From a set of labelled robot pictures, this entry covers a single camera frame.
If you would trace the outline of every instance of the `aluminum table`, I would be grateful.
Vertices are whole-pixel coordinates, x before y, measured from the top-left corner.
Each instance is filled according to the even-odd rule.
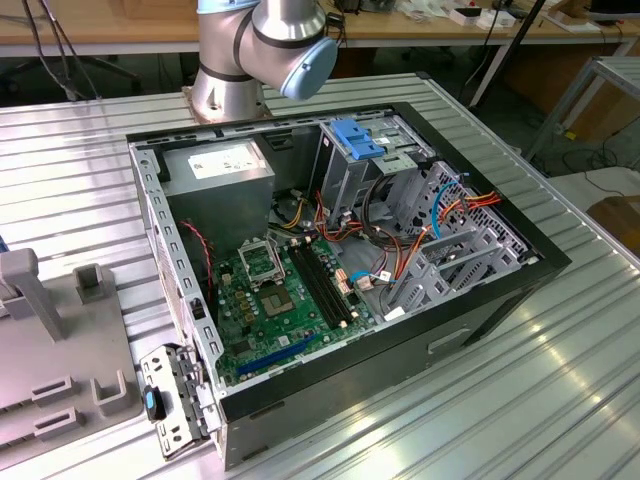
[[[618,478],[640,472],[638,261],[430,80],[332,81],[276,115],[408,101],[573,263],[491,336],[224,473],[212,444],[165,463],[146,415],[2,478]],[[134,361],[176,336],[126,133],[193,125],[180,94],[0,110],[0,234],[43,277],[108,265]]]

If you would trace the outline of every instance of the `pci express slot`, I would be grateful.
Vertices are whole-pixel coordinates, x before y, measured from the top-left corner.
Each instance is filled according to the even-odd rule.
[[[266,357],[262,357],[245,365],[241,365],[236,368],[236,372],[238,373],[238,375],[246,375],[247,373],[253,373],[256,370],[260,370],[261,368],[270,367],[274,363],[279,362],[280,360],[284,360],[285,358],[298,355],[299,353],[304,352],[309,342],[311,342],[315,338],[315,334],[311,335],[309,338],[305,338],[295,345],[291,345],[289,347],[283,348],[282,350],[278,350],[277,352],[270,353]]]
[[[340,294],[326,274],[320,260],[308,245],[289,249],[293,265],[302,277],[311,297],[331,329],[340,328],[340,322],[351,321],[351,314]]]

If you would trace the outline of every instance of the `motherboard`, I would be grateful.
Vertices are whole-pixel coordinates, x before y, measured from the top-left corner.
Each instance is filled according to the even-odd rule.
[[[291,362],[349,337],[375,323],[353,291],[340,291],[337,258],[328,242],[272,247],[276,256],[251,249],[214,266],[222,279],[218,292],[218,332],[225,351],[218,371],[227,385]],[[255,275],[284,271],[281,281],[259,286]]]

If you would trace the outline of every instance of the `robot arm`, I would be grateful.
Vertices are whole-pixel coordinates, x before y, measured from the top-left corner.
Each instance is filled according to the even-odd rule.
[[[198,17],[200,69],[191,102],[206,122],[260,116],[259,82],[306,100],[336,61],[317,0],[199,0]]]

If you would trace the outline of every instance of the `blue latch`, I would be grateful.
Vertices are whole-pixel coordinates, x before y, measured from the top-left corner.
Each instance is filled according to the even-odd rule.
[[[334,120],[331,127],[344,146],[351,149],[351,155],[356,160],[381,157],[385,154],[384,148],[376,145],[367,135],[367,131],[355,120]]]

